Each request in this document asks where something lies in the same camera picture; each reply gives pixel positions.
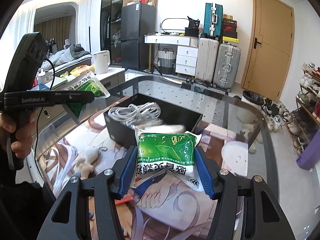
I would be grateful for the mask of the person's left hand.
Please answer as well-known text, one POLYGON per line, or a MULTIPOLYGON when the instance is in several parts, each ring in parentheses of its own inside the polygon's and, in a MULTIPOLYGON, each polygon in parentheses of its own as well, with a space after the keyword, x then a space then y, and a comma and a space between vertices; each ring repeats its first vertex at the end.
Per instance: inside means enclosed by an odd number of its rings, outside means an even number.
POLYGON ((16 153, 16 157, 22 159, 25 158, 31 152, 31 145, 33 142, 32 132, 36 126, 36 112, 29 113, 28 122, 16 129, 16 123, 14 120, 3 113, 1 113, 1 148, 4 151, 7 147, 6 133, 15 133, 16 140, 11 144, 11 149, 16 153))

